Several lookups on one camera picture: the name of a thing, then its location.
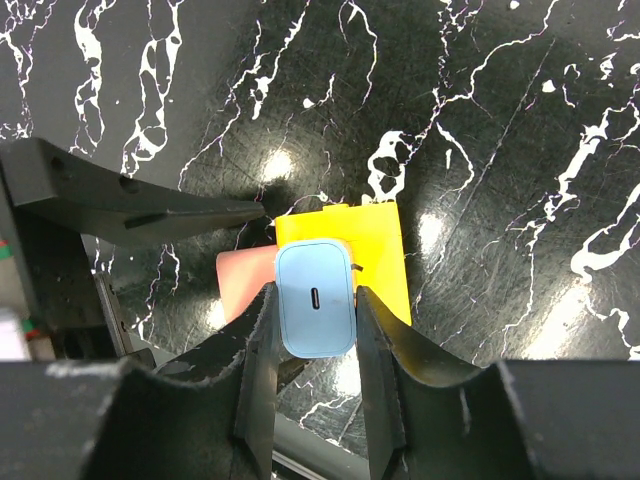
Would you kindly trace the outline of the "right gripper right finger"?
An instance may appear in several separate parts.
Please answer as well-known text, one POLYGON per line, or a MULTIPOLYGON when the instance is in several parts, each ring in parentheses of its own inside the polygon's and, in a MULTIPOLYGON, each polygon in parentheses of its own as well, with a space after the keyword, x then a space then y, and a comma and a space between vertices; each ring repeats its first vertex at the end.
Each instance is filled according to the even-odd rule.
POLYGON ((373 479, 485 479, 488 377, 357 291, 357 356, 373 479))

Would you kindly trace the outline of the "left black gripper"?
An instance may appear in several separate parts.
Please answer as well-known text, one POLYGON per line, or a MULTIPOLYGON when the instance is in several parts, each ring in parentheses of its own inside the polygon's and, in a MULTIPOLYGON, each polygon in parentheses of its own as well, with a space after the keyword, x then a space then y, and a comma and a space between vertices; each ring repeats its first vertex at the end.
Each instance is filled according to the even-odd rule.
POLYGON ((91 271, 81 234, 119 246, 169 243, 265 214, 259 202, 129 178, 40 138, 2 144, 1 169, 1 228, 40 358, 155 361, 133 343, 110 275, 91 271))

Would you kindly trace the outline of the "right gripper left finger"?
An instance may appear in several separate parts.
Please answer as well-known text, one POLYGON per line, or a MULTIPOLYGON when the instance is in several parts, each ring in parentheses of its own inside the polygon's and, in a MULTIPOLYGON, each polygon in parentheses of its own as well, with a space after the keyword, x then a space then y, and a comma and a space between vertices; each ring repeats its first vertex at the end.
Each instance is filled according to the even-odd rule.
POLYGON ((241 315, 156 372, 188 385, 178 425, 203 453, 206 479, 269 479, 279 365, 278 290, 261 288, 241 315))

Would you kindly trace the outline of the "pink plug adapter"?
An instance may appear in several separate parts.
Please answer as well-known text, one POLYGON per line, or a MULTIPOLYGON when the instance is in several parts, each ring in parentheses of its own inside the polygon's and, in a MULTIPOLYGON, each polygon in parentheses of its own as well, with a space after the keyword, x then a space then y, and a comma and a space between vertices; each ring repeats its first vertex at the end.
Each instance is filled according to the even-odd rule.
POLYGON ((267 284, 275 281, 276 245, 221 252, 216 273, 227 324, 238 318, 267 284))

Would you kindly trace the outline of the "light blue plug adapter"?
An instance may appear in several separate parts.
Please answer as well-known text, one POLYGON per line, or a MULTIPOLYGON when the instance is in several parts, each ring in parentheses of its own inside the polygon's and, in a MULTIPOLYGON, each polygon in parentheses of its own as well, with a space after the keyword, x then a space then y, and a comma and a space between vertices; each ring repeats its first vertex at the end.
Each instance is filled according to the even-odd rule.
POLYGON ((278 311, 286 350, 303 359, 346 354, 356 340, 350 251, 320 238, 281 247, 275 259, 278 311))

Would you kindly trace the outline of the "yellow socket block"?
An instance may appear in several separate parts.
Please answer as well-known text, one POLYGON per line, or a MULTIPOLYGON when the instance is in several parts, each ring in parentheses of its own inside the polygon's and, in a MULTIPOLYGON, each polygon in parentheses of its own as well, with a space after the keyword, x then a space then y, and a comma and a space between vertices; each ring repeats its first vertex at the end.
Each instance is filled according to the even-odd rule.
POLYGON ((347 244, 352 262, 361 268, 355 285, 370 288, 399 320, 412 324, 396 203, 335 204, 320 211, 282 215, 275 219, 275 233, 280 248, 320 238, 347 244))

